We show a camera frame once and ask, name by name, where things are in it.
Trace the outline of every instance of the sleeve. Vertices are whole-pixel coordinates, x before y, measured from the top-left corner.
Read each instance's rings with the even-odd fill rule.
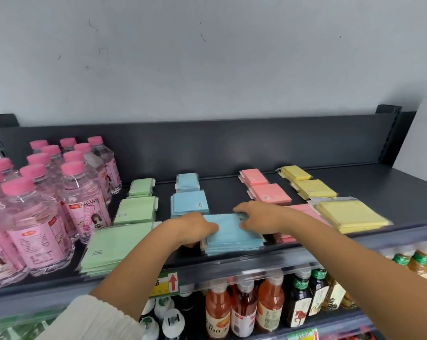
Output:
[[[143,330],[138,322],[96,297],[77,297],[38,340],[96,339],[140,340]]]

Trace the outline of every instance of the pink label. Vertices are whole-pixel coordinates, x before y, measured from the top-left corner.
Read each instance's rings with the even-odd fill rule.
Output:
[[[99,172],[99,184],[100,184],[100,189],[103,193],[104,197],[108,196],[108,189],[110,188],[110,184],[108,183],[108,175],[106,174],[106,168],[103,168],[100,172]]]
[[[62,200],[60,203],[61,205],[59,208],[59,214],[61,215],[61,220],[66,227],[67,234],[72,236],[73,234],[76,234],[76,228],[73,224],[72,217],[70,217],[70,211],[67,207],[67,204],[65,204]]]
[[[70,204],[69,208],[81,236],[89,236],[96,230],[111,225],[111,219],[101,195],[83,203]]]
[[[106,175],[110,188],[114,189],[119,186],[120,177],[119,172],[117,171],[116,160],[113,159],[109,163],[105,163]]]
[[[47,223],[8,233],[29,268],[43,268],[61,261],[72,243],[58,214]]]
[[[7,236],[0,233],[0,279],[6,278],[21,270],[18,253]]]

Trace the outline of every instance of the bottle cap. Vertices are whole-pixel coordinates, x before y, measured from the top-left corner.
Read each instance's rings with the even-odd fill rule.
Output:
[[[61,143],[61,147],[63,148],[73,147],[76,144],[76,140],[73,137],[61,138],[59,143]]]
[[[301,268],[296,271],[296,276],[300,279],[308,279],[311,276],[310,268]]]
[[[92,147],[89,143],[78,143],[73,147],[75,150],[79,150],[81,153],[89,153],[92,151]]]
[[[215,293],[222,293],[226,291],[228,282],[226,278],[213,279],[210,281],[210,289]]]
[[[64,176],[81,174],[84,172],[84,162],[73,161],[64,163],[63,165],[61,165],[61,170],[63,171]]]
[[[177,309],[170,309],[166,312],[161,326],[163,334],[167,339],[177,338],[185,328],[185,318]]]
[[[47,169],[45,168],[45,165],[39,163],[36,165],[28,165],[20,168],[20,174],[26,178],[38,178],[41,176],[46,175]]]
[[[27,157],[28,163],[30,165],[35,165],[38,163],[42,163],[44,165],[48,165],[51,162],[51,157],[47,153],[37,153],[32,154]]]
[[[155,307],[155,300],[147,300],[146,305],[144,306],[141,316],[149,314],[152,309]]]
[[[34,150],[40,150],[42,147],[46,147],[48,145],[48,142],[46,140],[34,140],[32,142],[29,142],[31,145],[31,148]]]
[[[87,139],[90,145],[100,145],[103,143],[103,139],[101,136],[93,136]]]
[[[65,162],[84,161],[84,154],[79,150],[72,150],[63,154]]]
[[[237,288],[243,293],[250,293],[254,289],[254,280],[240,282]]]
[[[146,316],[140,321],[140,326],[143,329],[141,340],[157,340],[160,334],[160,328],[157,321],[153,317]]]
[[[42,147],[40,150],[42,153],[47,153],[48,155],[57,155],[61,153],[61,148],[56,144],[47,145],[46,147]]]
[[[179,286],[179,294],[182,297],[188,297],[193,293],[194,284],[181,285]]]
[[[9,197],[17,197],[19,195],[29,193],[34,190],[34,183],[31,178],[15,178],[1,184],[1,189],[4,194]]]
[[[171,297],[164,297],[164,298],[158,298],[155,301],[155,316],[159,320],[163,320],[163,316],[165,315],[166,311],[169,309],[171,304],[172,298]]]
[[[393,248],[381,249],[380,254],[386,257],[387,259],[392,259],[396,254],[396,251]]]
[[[0,172],[13,168],[12,161],[7,157],[0,158]]]
[[[406,257],[411,257],[415,251],[416,251],[416,248],[412,244],[409,244],[407,246],[400,246],[396,248],[396,253],[400,253],[402,255],[405,255]]]
[[[271,285],[279,286],[283,283],[284,275],[282,269],[275,270],[274,274],[271,277],[268,277],[267,280]]]

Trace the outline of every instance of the stack of green sticky notes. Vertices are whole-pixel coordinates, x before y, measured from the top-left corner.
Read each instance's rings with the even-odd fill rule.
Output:
[[[130,186],[128,198],[148,197],[152,195],[155,186],[154,178],[133,180]]]
[[[114,225],[153,222],[157,197],[126,198],[120,201]]]
[[[108,275],[151,230],[149,222],[96,231],[87,244],[80,273],[91,277]]]

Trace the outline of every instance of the stack of sticky notes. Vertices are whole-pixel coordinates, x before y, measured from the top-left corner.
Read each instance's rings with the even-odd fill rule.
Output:
[[[279,175],[288,179],[290,182],[309,180],[311,175],[301,169],[299,166],[281,167]]]
[[[359,200],[319,202],[317,210],[343,234],[374,230],[391,222]]]
[[[248,189],[248,195],[251,199],[270,204],[287,205],[292,202],[292,199],[277,183],[251,186]]]
[[[219,227],[218,232],[209,235],[201,243],[201,249],[207,255],[217,255],[231,251],[256,250],[264,245],[261,235],[240,229],[240,222],[247,218],[243,213],[207,215],[204,218],[208,222],[218,224]]]
[[[114,225],[153,222],[158,207],[157,197],[122,199],[114,218]]]
[[[150,232],[152,223],[130,224],[96,231],[80,262],[81,274],[108,275]]]
[[[268,184],[268,180],[257,168],[251,170],[241,170],[239,179],[243,182],[248,188],[256,185],[265,185]]]
[[[190,212],[209,213],[206,194],[203,190],[176,193],[171,196],[171,218],[176,218]]]
[[[155,186],[154,178],[133,180],[130,186],[128,198],[149,197]]]
[[[176,193],[199,191],[198,174],[185,173],[178,174],[176,177]]]
[[[320,216],[311,205],[309,204],[300,204],[300,205],[290,205],[286,206],[287,208],[294,208],[298,211],[301,211],[303,213],[306,213],[307,215],[317,219],[318,221],[321,221],[322,223],[327,224],[328,226],[331,226],[322,216]],[[275,234],[276,240],[281,240],[282,242],[295,242],[296,240],[290,236],[285,234]]]
[[[314,197],[332,198],[338,196],[335,191],[318,179],[296,181],[292,182],[291,185],[304,200]]]

